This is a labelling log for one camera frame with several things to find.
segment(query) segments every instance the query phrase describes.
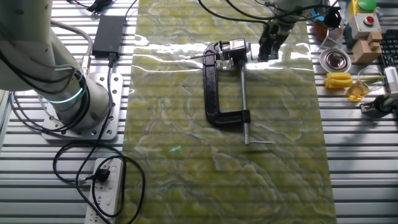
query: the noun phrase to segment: transparent cup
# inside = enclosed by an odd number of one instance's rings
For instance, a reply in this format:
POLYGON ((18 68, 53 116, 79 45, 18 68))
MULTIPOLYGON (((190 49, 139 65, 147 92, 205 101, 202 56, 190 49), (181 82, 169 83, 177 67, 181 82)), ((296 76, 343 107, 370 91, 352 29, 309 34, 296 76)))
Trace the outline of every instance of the transparent cup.
POLYGON ((380 90, 384 85, 382 73, 374 68, 364 68, 358 72, 357 79, 346 92, 348 99, 354 102, 361 101, 368 93, 380 90), (376 71, 377 74, 366 75, 365 70, 376 71))

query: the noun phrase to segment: white power strip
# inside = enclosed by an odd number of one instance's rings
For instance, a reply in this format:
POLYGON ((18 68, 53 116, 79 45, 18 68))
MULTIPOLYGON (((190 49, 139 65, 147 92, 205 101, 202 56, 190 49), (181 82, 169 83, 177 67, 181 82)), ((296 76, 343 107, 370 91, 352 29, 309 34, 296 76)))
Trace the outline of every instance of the white power strip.
MULTIPOLYGON (((94 165, 94 173, 97 167, 105 160, 105 158, 97 159, 94 165)), ((109 169, 111 174, 108 179, 101 183, 98 180, 95 184, 95 196, 99 206, 108 214, 115 214, 118 208, 118 195, 120 189, 121 173, 122 173, 122 161, 120 159, 111 159, 102 167, 103 169, 109 169)), ((92 188, 90 188, 89 200, 93 202, 92 188)), ((114 218, 108 218, 108 221, 114 223, 114 218)), ((98 216, 98 214, 88 205, 86 212, 85 224, 105 224, 105 222, 98 216)))

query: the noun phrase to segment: black c-clamp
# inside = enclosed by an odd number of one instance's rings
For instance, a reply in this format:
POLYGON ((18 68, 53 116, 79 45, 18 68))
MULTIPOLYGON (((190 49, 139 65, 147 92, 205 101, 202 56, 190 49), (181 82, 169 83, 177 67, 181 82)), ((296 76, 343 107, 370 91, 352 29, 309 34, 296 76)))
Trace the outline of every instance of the black c-clamp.
POLYGON ((206 119, 215 126, 226 126, 233 124, 250 123, 250 111, 230 111, 222 113, 220 111, 220 100, 218 96, 218 76, 217 76, 217 63, 216 60, 220 58, 219 55, 214 55, 222 51, 222 42, 210 44, 204 51, 203 58, 203 87, 205 91, 205 112, 206 119))

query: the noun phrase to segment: green marble mat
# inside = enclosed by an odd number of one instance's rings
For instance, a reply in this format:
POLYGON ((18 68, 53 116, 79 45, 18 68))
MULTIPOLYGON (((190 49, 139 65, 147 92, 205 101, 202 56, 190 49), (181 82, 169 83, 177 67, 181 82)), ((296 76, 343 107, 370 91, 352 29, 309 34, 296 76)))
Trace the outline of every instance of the green marble mat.
MULTIPOLYGON (((222 1, 214 11, 239 17, 222 1)), ((268 15, 242 0, 238 7, 268 15)), ((335 208, 305 23, 280 60, 246 66, 251 140, 242 128, 218 129, 205 118, 201 60, 210 42, 257 42, 259 24, 210 16, 194 0, 140 0, 123 153, 147 177, 135 223, 336 223, 335 208)), ((239 73, 220 73, 223 111, 241 110, 239 73)), ((136 211, 141 178, 127 176, 125 212, 136 211)))

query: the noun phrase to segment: keyboard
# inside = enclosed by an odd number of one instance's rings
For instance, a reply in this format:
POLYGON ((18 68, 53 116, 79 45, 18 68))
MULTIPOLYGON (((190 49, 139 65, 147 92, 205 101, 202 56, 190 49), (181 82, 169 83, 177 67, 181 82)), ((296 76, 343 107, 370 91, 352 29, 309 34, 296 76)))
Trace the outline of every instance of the keyboard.
POLYGON ((398 69, 398 30, 387 30, 380 42, 382 55, 379 57, 382 68, 396 67, 398 69))

